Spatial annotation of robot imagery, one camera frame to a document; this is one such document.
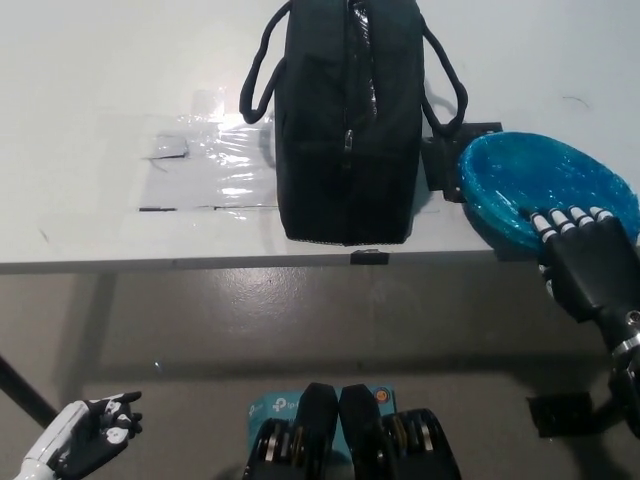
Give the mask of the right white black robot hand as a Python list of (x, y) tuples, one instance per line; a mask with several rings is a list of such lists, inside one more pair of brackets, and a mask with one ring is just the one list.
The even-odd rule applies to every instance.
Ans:
[(547, 291), (576, 322), (594, 322), (613, 356), (639, 346), (639, 256), (602, 207), (522, 210), (539, 239)]

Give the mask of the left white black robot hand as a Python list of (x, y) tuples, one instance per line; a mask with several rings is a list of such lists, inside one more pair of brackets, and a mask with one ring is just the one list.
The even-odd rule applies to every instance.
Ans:
[(18, 479), (83, 479), (121, 454), (142, 432), (132, 410), (140, 391), (66, 405), (24, 456)]

